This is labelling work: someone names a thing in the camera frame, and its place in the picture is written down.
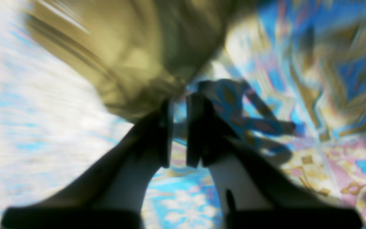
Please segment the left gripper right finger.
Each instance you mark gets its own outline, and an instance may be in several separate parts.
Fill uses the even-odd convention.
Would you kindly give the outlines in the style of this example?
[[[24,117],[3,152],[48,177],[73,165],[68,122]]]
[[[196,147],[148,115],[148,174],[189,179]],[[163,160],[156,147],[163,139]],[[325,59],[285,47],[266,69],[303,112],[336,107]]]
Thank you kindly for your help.
[[[356,210],[294,185],[243,142],[200,93],[187,96],[186,164],[208,168],[226,229],[360,229]]]

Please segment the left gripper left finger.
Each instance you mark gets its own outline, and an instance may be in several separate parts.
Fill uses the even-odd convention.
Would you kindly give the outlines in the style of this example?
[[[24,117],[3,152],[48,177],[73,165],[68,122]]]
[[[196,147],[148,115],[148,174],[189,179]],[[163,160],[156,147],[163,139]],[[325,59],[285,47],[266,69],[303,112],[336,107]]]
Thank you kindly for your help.
[[[45,200],[6,209],[2,229],[142,229],[151,179],[171,161],[173,103],[165,100],[71,184]]]

